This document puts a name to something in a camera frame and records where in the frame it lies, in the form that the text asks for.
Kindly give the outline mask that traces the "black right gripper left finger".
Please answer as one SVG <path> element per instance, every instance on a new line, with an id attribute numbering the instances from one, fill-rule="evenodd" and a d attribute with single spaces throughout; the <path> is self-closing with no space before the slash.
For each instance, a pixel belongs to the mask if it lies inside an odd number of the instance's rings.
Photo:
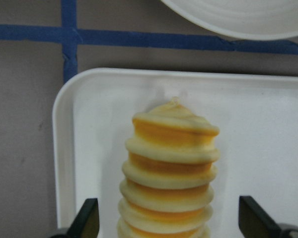
<path id="1" fill-rule="evenodd" d="M 83 203 L 69 228 L 58 229 L 50 238 L 97 238 L 100 230 L 97 198 L 88 198 Z"/>

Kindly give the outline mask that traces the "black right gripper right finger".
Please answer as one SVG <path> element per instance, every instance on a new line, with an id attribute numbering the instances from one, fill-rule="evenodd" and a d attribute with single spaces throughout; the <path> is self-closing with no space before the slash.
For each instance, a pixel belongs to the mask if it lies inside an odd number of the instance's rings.
<path id="1" fill-rule="evenodd" d="M 298 238 L 298 226 L 276 223 L 251 196 L 240 196 L 238 227 L 245 238 Z"/>

